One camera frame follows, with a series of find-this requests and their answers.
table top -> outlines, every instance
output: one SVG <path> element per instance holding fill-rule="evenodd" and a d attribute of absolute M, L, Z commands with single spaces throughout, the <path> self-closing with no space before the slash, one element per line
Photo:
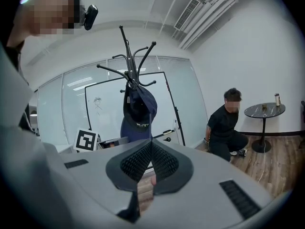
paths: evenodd
<path fill-rule="evenodd" d="M 272 118 L 281 115 L 285 112 L 284 104 L 276 106 L 275 103 L 265 103 L 266 109 L 263 109 L 262 104 L 253 105 L 244 111 L 244 114 L 251 118 Z"/>

chair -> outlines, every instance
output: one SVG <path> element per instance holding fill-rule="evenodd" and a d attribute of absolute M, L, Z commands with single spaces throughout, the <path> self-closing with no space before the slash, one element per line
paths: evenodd
<path fill-rule="evenodd" d="M 303 106 L 303 122 L 305 123 L 305 102 L 301 101 L 301 104 Z M 302 148 L 302 146 L 304 146 L 305 144 L 305 139 L 303 139 L 303 141 L 300 143 L 299 148 Z"/>

round table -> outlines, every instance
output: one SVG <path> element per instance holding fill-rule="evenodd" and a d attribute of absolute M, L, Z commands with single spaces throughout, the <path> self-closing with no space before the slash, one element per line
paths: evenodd
<path fill-rule="evenodd" d="M 258 153 L 266 153 L 271 149 L 271 144 L 265 140 L 266 119 L 281 115 L 285 112 L 286 107 L 283 104 L 276 106 L 275 103 L 266 103 L 267 108 L 263 109 L 262 104 L 257 104 L 247 108 L 244 114 L 251 118 L 263 119 L 263 133 L 260 140 L 252 143 L 252 149 Z"/>

